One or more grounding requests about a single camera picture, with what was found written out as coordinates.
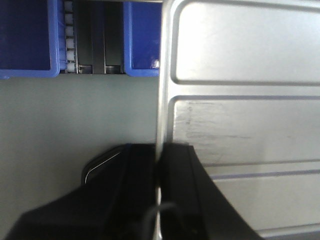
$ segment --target silver metal sheet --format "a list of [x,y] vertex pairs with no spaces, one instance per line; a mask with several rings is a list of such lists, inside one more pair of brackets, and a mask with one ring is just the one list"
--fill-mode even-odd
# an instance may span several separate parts
[[194,145],[265,237],[319,231],[320,2],[164,1],[160,62],[157,157]]

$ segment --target gray wall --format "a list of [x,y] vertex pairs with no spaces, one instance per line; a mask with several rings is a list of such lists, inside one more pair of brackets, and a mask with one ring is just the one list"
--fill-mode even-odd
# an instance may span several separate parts
[[158,78],[64,75],[0,81],[0,239],[19,215],[80,185],[86,162],[155,142]]

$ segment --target metal rack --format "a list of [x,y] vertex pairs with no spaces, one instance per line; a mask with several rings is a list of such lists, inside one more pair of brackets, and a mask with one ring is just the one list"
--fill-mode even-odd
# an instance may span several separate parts
[[76,74],[124,74],[123,3],[65,0],[67,69]]

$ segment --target blue plastic bin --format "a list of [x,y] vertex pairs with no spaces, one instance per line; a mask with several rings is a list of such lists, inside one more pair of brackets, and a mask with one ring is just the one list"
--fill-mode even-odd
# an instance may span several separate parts
[[66,69],[62,0],[0,0],[0,78],[55,77]]
[[161,3],[124,2],[124,70],[134,77],[158,76]]

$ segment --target black object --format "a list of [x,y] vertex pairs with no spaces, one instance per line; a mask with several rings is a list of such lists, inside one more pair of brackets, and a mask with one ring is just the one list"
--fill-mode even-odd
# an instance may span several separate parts
[[192,146],[166,145],[157,174],[154,168],[154,145],[113,148],[85,166],[80,188],[24,213],[5,240],[150,240],[158,211],[164,240],[262,240],[212,182]]
[[125,147],[126,145],[116,146],[90,160],[82,170],[81,184],[84,185],[101,174],[107,163],[114,160],[125,149]]
[[262,240],[240,217],[205,172],[194,148],[168,144],[158,166],[164,240]]
[[5,239],[150,239],[154,224],[143,222],[155,205],[154,155],[150,145],[127,144],[87,184],[24,213]]

